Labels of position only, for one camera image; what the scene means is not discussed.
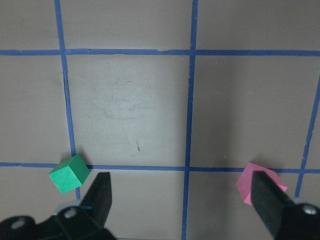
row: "blue tape grid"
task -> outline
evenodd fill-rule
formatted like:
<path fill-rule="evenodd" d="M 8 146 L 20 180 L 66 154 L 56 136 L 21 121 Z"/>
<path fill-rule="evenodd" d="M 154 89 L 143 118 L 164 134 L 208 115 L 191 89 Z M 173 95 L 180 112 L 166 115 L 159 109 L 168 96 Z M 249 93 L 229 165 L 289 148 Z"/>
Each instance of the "blue tape grid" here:
<path fill-rule="evenodd" d="M 60 0 L 54 0 L 56 24 L 59 39 L 59 49 L 46 50 L 0 50 L 3 56 L 61 56 L 64 94 L 66 104 L 66 118 L 70 141 L 71 155 L 76 154 L 75 136 L 72 120 L 70 92 L 68 83 L 68 62 L 67 55 L 167 55 L 167 56 L 190 56 L 189 58 L 189 89 L 187 100 L 187 127 L 186 127 L 186 149 L 184 166 L 131 166 L 131 165 L 88 165 L 89 169 L 96 170 L 133 170 L 133 171 L 180 171 L 184 172 L 183 185 L 183 207 L 182 207 L 182 230 L 181 239 L 186 240 L 187 216 L 188 216 L 188 193 L 190 172 L 234 172 L 240 173 L 244 169 L 237 167 L 190 167 L 191 135 L 192 135 L 192 113 L 193 113 L 193 91 L 195 80 L 196 56 L 294 56 L 294 57 L 320 57 L 320 51 L 316 50 L 210 50 L 196 49 L 197 23 L 198 23 L 198 0 L 192 1 L 191 36 L 190 49 L 170 49 L 160 51 L 157 49 L 89 49 L 76 48 L 66 49 L 64 43 L 64 31 L 61 14 Z M 303 151 L 303 158 L 300 168 L 271 168 L 276 173 L 299 174 L 295 189 L 295 197 L 299 197 L 304 174 L 320 174 L 320 169 L 306 169 L 310 142 L 313 135 L 314 124 L 318 113 L 320 101 L 320 78 L 316 89 L 309 128 L 306 137 L 306 144 Z M 21 162 L 0 162 L 0 167 L 25 167 L 25 168 L 54 168 L 52 163 L 21 163 Z M 81 199 L 80 188 L 75 190 L 76 199 Z"/>

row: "pink block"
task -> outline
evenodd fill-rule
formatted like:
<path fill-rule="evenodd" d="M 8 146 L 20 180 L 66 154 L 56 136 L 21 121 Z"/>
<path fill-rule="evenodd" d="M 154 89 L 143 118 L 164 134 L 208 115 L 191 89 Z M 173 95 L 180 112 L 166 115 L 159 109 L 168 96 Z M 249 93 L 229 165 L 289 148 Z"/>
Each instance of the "pink block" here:
<path fill-rule="evenodd" d="M 264 171 L 270 178 L 282 189 L 282 191 L 287 190 L 286 184 L 281 180 L 281 178 L 272 170 L 265 167 L 253 164 L 249 162 L 245 169 L 243 170 L 239 180 L 236 182 L 235 186 L 238 189 L 242 200 L 249 205 L 252 205 L 251 202 L 251 184 L 252 184 L 252 174 L 253 171 Z"/>

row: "block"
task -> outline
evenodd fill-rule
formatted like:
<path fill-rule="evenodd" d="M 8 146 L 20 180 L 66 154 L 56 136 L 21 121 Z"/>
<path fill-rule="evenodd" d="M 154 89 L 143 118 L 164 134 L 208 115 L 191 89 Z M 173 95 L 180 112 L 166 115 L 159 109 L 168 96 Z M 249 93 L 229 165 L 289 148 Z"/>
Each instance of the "block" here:
<path fill-rule="evenodd" d="M 286 186 L 286 184 L 274 171 L 249 162 L 243 170 L 239 180 L 235 184 L 244 203 L 252 205 L 251 184 L 254 171 L 266 172 L 269 177 L 278 185 L 278 187 L 281 188 L 282 191 L 285 192 L 287 190 L 288 187 Z"/>
<path fill-rule="evenodd" d="M 49 177 L 62 194 L 80 187 L 87 179 L 90 170 L 79 155 L 60 162 Z"/>

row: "bolt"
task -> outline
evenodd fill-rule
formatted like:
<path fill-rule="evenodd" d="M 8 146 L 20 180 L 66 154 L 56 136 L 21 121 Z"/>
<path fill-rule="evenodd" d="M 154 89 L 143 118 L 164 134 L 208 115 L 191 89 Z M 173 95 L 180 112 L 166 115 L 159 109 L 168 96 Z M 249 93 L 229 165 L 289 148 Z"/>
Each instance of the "bolt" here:
<path fill-rule="evenodd" d="M 309 214 L 309 215 L 316 215 L 317 214 L 317 209 L 314 206 L 304 205 L 302 207 L 302 209 L 306 214 Z"/>
<path fill-rule="evenodd" d="M 20 217 L 17 221 L 11 224 L 11 228 L 13 230 L 16 230 L 21 228 L 23 225 L 25 225 L 25 220 L 22 217 Z"/>
<path fill-rule="evenodd" d="M 70 219 L 70 218 L 74 217 L 76 214 L 77 214 L 77 210 L 74 207 L 71 207 L 69 210 L 67 210 L 64 213 L 64 217 L 66 219 Z"/>

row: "green cube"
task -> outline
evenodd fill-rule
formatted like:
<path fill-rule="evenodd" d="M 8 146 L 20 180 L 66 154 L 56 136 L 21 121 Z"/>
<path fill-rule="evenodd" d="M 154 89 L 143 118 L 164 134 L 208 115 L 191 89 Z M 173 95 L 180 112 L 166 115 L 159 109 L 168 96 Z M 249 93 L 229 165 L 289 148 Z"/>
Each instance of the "green cube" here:
<path fill-rule="evenodd" d="M 49 177 L 64 194 L 80 187 L 87 179 L 90 170 L 79 155 L 72 156 L 60 162 L 50 173 Z"/>

